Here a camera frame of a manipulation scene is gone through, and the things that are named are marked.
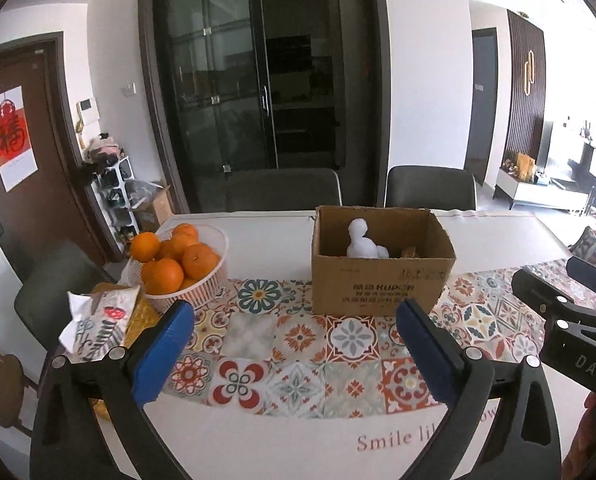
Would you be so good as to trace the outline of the right human hand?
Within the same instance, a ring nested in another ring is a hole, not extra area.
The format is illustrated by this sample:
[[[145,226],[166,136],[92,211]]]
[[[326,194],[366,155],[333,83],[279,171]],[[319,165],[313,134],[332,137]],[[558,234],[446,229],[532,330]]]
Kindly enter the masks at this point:
[[[596,479],[596,393],[584,401],[584,412],[563,460],[563,479]]]

